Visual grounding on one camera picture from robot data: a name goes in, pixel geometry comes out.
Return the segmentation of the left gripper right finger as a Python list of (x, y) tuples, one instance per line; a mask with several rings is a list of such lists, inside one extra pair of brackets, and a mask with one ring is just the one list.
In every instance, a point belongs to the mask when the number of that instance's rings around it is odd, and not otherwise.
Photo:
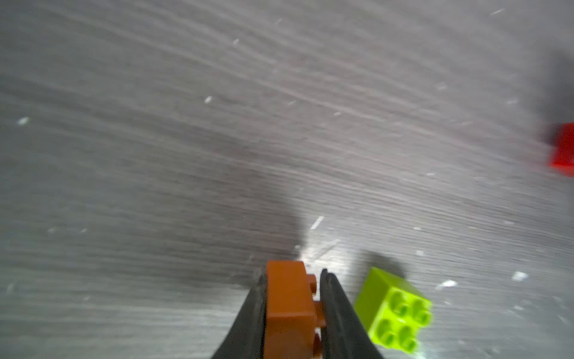
[(323, 358), (383, 359), (336, 275), (323, 269), (319, 289), (325, 318), (325, 326), (321, 329)]

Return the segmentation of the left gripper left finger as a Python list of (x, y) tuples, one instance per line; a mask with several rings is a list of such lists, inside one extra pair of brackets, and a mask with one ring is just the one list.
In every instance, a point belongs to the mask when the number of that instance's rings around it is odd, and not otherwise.
[(251, 287), (229, 333), (212, 358), (262, 359), (265, 341), (267, 276)]

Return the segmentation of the orange lego brick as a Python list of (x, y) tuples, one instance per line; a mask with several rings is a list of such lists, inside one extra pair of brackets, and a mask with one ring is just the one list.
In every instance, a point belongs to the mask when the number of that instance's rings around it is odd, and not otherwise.
[(264, 358), (322, 358), (318, 330), (325, 327), (318, 281), (301, 261), (269, 261)]

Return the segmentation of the lime green lego brick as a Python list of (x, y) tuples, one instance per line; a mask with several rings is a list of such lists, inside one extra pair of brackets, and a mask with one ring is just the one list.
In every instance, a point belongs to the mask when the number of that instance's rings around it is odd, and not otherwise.
[(375, 267), (354, 302), (373, 344), (408, 355), (419, 349), (418, 333), (433, 321), (432, 306), (410, 282)]

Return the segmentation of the red lego brick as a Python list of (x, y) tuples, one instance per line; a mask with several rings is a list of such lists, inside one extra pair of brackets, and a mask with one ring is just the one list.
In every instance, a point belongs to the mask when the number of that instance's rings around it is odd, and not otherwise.
[(561, 174), (573, 177), (574, 123), (562, 124), (558, 128), (554, 153), (549, 165)]

